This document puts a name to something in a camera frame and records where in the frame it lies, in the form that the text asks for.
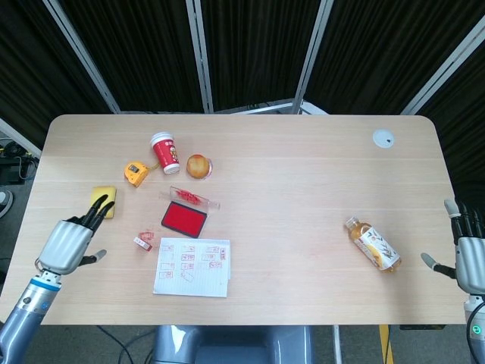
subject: robotic arm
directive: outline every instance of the robotic arm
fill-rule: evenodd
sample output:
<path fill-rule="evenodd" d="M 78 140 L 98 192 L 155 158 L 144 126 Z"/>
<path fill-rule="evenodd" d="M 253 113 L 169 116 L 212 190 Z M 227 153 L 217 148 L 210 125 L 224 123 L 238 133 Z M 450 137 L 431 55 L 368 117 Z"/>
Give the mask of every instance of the robotic arm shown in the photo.
<path fill-rule="evenodd" d="M 485 225 L 480 213 L 463 203 L 445 200 L 455 243 L 455 268 L 436 263 L 428 254 L 426 265 L 451 279 L 469 294 L 465 303 L 467 342 L 472 364 L 485 364 Z"/>
<path fill-rule="evenodd" d="M 0 331 L 0 363 L 23 362 L 33 335 L 61 289 L 62 275 L 77 267 L 92 264 L 106 255 L 100 250 L 93 256 L 83 256 L 92 236 L 98 230 L 114 202 L 107 203 L 96 214 L 108 195 L 101 196 L 88 213 L 59 221 L 36 260 L 39 273 L 30 280 L 5 325 Z"/>

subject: red paper cup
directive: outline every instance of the red paper cup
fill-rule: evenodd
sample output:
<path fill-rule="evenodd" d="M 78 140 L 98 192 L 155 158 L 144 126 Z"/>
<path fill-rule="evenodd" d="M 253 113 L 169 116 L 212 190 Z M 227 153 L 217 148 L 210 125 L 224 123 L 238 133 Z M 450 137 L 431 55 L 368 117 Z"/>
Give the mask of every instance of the red paper cup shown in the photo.
<path fill-rule="evenodd" d="M 172 134 L 166 131 L 156 133 L 152 136 L 151 143 L 160 162 L 160 166 L 164 169 L 164 173 L 171 174 L 178 172 L 180 165 Z"/>

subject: bottle cap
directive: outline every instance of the bottle cap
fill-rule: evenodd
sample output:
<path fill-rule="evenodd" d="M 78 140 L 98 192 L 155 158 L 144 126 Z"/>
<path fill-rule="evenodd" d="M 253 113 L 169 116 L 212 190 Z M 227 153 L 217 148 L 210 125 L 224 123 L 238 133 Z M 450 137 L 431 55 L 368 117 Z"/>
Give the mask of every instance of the bottle cap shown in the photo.
<path fill-rule="evenodd" d="M 347 220 L 346 227 L 350 230 L 355 224 L 358 224 L 358 218 L 352 216 L 349 220 Z"/>

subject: white paper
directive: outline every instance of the white paper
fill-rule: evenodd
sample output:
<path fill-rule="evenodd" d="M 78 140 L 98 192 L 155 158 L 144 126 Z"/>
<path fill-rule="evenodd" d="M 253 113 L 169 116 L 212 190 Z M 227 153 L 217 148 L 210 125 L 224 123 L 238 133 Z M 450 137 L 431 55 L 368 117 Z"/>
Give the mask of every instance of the white paper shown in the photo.
<path fill-rule="evenodd" d="M 230 241 L 161 239 L 153 293 L 227 297 Z"/>

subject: yellow tape measure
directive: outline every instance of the yellow tape measure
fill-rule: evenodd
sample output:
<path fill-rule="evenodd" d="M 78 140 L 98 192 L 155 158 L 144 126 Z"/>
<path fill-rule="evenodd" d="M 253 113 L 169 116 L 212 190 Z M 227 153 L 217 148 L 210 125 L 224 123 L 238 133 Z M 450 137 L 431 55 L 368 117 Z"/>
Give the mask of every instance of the yellow tape measure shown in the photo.
<path fill-rule="evenodd" d="M 124 176 L 133 186 L 138 187 L 140 184 L 142 184 L 148 173 L 158 168 L 159 165 L 160 164 L 157 163 L 153 167 L 147 167 L 142 162 L 130 162 L 124 168 Z"/>

